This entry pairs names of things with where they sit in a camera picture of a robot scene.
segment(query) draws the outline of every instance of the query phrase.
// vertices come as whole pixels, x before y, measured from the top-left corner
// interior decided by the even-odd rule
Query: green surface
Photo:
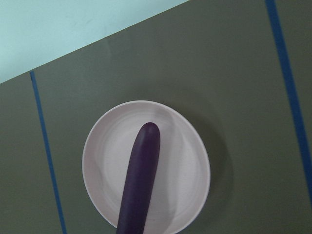
[[[292,73],[312,150],[312,1],[277,1]]]
[[[0,233],[60,233],[28,74],[0,85]]]

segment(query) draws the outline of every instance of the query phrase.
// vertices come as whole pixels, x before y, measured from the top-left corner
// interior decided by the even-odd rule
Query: eggplant
[[[125,180],[117,234],[142,234],[150,205],[160,149],[156,124],[144,124],[133,145]]]

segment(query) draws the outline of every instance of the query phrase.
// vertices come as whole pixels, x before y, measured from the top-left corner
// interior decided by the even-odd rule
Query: green table surface
[[[312,148],[310,1],[276,2]],[[152,100],[183,114],[211,188],[182,234],[310,234],[312,211],[264,1],[189,1],[34,69],[69,234],[113,234],[86,192],[81,157],[112,107]],[[0,84],[0,233],[60,234],[29,73]]]

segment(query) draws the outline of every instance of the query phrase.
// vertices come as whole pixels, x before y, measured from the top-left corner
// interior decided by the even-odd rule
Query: blue tape
[[[282,69],[284,82],[287,90],[288,101],[292,111],[292,118],[296,130],[296,135],[298,139],[299,149],[301,153],[303,168],[306,176],[306,181],[308,185],[310,202],[312,206],[312,163],[311,154],[309,151],[308,139],[306,131],[304,128],[303,117],[301,114],[300,104],[298,100],[298,95],[293,80],[293,73],[290,66],[286,44],[284,41],[282,28],[279,22],[277,9],[274,0],[266,0],[266,6],[271,22],[271,28],[274,35],[274,40],[277,48],[277,53],[279,57],[280,66]]]
[[[39,97],[39,92],[38,92],[38,88],[37,88],[37,82],[36,82],[34,71],[30,72],[30,77],[31,77],[31,81],[33,84],[34,94],[35,94],[36,103],[37,103],[37,109],[38,109],[38,115],[39,115],[40,124],[41,124],[41,130],[42,130],[42,136],[43,136],[43,141],[44,141],[44,146],[45,146],[45,152],[47,154],[48,165],[49,165],[50,176],[51,176],[52,185],[53,185],[55,201],[56,201],[57,208],[58,208],[58,217],[59,217],[60,225],[62,227],[63,234],[67,234],[64,216],[63,216],[63,211],[62,211],[62,206],[61,206],[60,198],[59,198],[59,190],[58,190],[57,180],[56,180],[54,168],[53,168],[53,162],[52,162],[52,157],[51,157],[48,135],[47,135],[47,131],[46,131],[45,124],[44,124],[43,112],[42,112],[42,108],[41,108],[41,102],[40,102],[40,97]]]

